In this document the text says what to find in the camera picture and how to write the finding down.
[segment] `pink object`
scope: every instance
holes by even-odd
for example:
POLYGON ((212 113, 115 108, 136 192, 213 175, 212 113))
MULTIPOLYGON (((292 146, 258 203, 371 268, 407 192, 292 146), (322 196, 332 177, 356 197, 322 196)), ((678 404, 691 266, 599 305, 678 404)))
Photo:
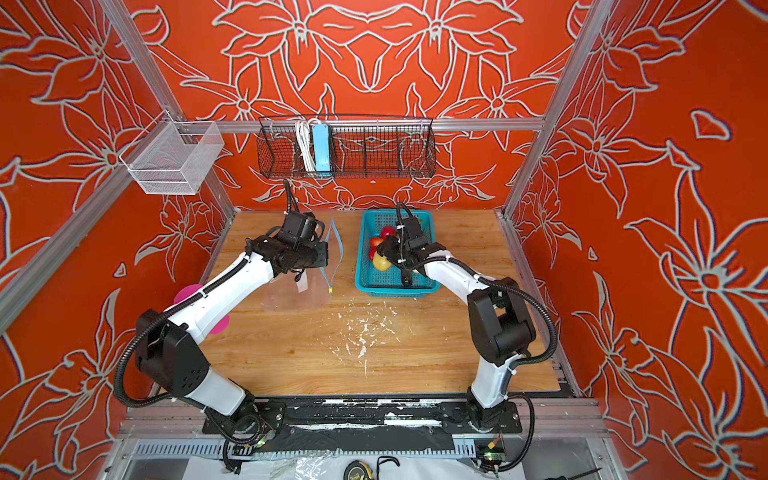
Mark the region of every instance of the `pink object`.
MULTIPOLYGON (((195 292, 197 292, 202 285, 189 285, 181 289, 179 293, 176 294, 176 298, 174 298, 174 303, 179 303, 182 300, 186 300, 189 297, 193 296, 195 292)), ((210 331, 211 335, 217 335, 218 333, 222 333, 224 329, 226 329, 230 324, 230 316, 225 315, 223 319, 219 320, 219 323, 216 324, 216 326, 210 331)))

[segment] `yellow fruit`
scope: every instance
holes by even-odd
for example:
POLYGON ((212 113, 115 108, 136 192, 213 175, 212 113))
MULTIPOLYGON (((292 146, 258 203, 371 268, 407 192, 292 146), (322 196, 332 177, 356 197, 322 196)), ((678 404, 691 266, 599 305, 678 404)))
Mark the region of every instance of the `yellow fruit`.
POLYGON ((373 256, 373 268, 379 272, 386 272, 391 266, 392 263, 378 253, 373 256))

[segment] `black wire basket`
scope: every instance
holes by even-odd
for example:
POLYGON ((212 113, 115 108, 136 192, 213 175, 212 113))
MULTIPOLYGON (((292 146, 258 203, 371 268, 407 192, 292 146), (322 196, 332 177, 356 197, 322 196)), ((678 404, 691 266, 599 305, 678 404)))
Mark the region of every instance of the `black wire basket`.
MULTIPOLYGON (((282 115, 259 118, 259 172, 267 178, 429 178, 435 174, 431 118, 369 115, 282 115), (307 171, 296 122, 328 125, 328 171, 307 171)), ((310 142, 312 156, 314 145, 310 142)))

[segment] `tape measure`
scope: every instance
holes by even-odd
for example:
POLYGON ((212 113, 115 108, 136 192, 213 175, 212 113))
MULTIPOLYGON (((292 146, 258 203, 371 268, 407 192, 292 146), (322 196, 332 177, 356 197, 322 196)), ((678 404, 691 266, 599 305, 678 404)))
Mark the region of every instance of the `tape measure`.
POLYGON ((368 465, 355 460, 346 466, 344 480, 373 480, 373 473, 368 465))

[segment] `blue power strip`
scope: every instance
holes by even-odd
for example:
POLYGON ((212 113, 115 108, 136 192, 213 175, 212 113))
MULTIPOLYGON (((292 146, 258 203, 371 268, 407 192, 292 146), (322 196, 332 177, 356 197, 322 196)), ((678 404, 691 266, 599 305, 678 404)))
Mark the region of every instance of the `blue power strip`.
POLYGON ((328 149, 328 125, 319 124, 312 126, 312 142, 315 145, 315 165, 317 171, 328 172, 330 176, 331 157, 328 149))

